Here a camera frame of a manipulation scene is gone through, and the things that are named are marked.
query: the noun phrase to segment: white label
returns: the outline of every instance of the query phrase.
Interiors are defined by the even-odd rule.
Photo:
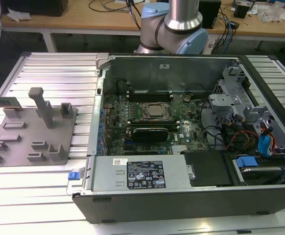
[[[169,64],[162,64],[162,65],[160,65],[160,69],[161,70],[168,70],[169,68],[170,68]]]
[[[113,165],[126,165],[127,158],[113,158]]]

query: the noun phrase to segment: warning label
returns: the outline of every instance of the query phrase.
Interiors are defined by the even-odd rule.
[[[162,161],[127,162],[129,189],[166,188]]]

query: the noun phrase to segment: aluminum extrusion table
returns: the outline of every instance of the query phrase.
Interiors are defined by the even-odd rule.
[[[285,235],[285,209],[271,215],[231,216],[115,224],[89,224],[66,194],[68,173],[86,163],[95,94],[94,53],[33,53],[21,57],[0,89],[31,107],[31,87],[42,87],[52,105],[78,107],[70,160],[59,166],[0,167],[0,235],[6,234],[252,234]],[[285,106],[285,68],[267,56],[250,56],[269,87]],[[0,109],[0,124],[4,112]]]

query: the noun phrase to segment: wooden table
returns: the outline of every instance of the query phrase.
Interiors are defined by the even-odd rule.
[[[77,34],[108,34],[108,35],[140,35],[130,15],[125,12],[95,12],[89,9],[89,0],[69,0],[68,7],[61,17],[32,16],[30,21],[15,22],[3,16],[1,19],[3,30],[16,32],[40,32],[43,34],[49,52],[56,52],[52,33],[77,33]],[[231,0],[222,1],[222,9]],[[125,4],[110,3],[109,7],[119,8]],[[141,11],[143,4],[137,7]],[[104,10],[100,1],[92,4],[92,8]],[[233,12],[223,10],[229,20],[238,22],[239,28],[235,39],[258,41],[285,41],[285,21],[262,23],[258,16],[248,15],[245,19],[233,17]],[[213,29],[208,29],[209,42],[204,50],[211,53],[211,44],[224,32],[224,25],[217,20]]]

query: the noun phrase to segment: white paper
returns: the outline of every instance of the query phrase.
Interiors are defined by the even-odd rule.
[[[7,13],[7,16],[16,22],[20,22],[20,20],[25,20],[25,21],[31,20],[31,16],[27,12],[13,11],[10,8],[8,9],[9,9],[9,13]]]

